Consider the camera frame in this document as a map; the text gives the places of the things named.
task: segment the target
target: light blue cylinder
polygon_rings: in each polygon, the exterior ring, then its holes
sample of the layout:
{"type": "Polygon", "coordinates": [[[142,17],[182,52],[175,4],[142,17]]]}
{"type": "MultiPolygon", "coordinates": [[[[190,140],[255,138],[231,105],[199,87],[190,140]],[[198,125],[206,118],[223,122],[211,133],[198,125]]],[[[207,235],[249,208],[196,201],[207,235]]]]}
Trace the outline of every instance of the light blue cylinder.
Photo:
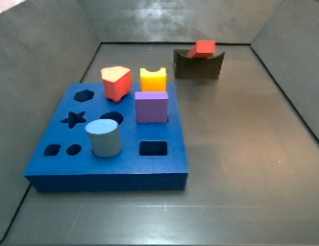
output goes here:
{"type": "Polygon", "coordinates": [[[84,130],[92,147],[93,155],[100,158],[115,156],[121,150],[117,124],[111,119],[91,121],[84,130]]]}

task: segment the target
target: hole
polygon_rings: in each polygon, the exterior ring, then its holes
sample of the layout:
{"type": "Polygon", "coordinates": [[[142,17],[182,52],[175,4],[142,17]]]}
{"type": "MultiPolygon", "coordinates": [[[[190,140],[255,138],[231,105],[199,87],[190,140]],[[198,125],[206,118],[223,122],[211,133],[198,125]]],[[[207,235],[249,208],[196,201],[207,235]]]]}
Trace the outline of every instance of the hole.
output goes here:
{"type": "Polygon", "coordinates": [[[111,119],[120,125],[123,122],[123,115],[117,111],[108,111],[100,116],[100,119],[111,119]]]}
{"type": "Polygon", "coordinates": [[[67,148],[67,150],[65,150],[65,153],[67,153],[67,155],[68,156],[73,156],[73,155],[76,155],[79,152],[80,152],[80,145],[77,145],[77,144],[72,144],[68,148],[67,148]]]}
{"type": "Polygon", "coordinates": [[[140,156],[167,156],[166,141],[142,141],[139,144],[140,156]]]}
{"type": "Polygon", "coordinates": [[[43,155],[45,157],[52,157],[56,156],[60,150],[60,145],[59,144],[49,144],[43,152],[43,155]]]}
{"type": "Polygon", "coordinates": [[[93,92],[91,90],[85,89],[85,90],[75,93],[73,100],[83,103],[85,101],[91,100],[92,96],[93,96],[93,92]]]}
{"type": "Polygon", "coordinates": [[[83,118],[84,111],[79,113],[68,112],[68,117],[60,121],[60,123],[68,123],[68,128],[72,129],[77,123],[84,123],[85,119],[83,118]]]}

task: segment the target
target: blue shape sorter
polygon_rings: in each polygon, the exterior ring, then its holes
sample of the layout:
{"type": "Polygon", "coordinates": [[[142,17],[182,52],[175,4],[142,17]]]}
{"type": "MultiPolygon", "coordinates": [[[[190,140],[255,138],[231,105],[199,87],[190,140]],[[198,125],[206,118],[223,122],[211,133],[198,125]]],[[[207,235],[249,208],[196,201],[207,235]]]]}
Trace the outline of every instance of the blue shape sorter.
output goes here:
{"type": "Polygon", "coordinates": [[[119,103],[100,83],[71,84],[48,123],[24,177],[37,191],[183,189],[187,160],[175,98],[168,83],[167,123],[136,123],[132,90],[119,103]],[[84,126],[99,118],[119,124],[121,151],[97,158],[84,126]]]}

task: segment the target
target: hexagon hole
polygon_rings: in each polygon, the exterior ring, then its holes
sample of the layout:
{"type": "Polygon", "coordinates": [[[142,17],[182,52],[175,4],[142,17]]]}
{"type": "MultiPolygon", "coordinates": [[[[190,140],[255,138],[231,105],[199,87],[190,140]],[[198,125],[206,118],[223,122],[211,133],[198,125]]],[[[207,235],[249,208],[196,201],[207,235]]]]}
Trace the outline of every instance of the hexagon hole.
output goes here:
{"type": "Polygon", "coordinates": [[[75,93],[73,100],[83,103],[85,101],[91,100],[92,97],[93,97],[93,92],[91,90],[85,89],[85,90],[75,93]]]}

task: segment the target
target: orange block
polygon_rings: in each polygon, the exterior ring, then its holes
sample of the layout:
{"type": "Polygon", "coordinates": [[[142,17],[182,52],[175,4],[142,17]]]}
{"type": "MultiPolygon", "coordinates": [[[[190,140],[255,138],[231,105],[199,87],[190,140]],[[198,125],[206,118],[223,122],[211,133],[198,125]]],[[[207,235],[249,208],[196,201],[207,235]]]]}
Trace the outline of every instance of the orange block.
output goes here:
{"type": "Polygon", "coordinates": [[[198,40],[186,56],[188,58],[207,58],[215,51],[215,41],[198,40]]]}
{"type": "Polygon", "coordinates": [[[100,73],[105,97],[117,103],[132,87],[131,70],[123,66],[112,66],[103,68],[100,73]]]}

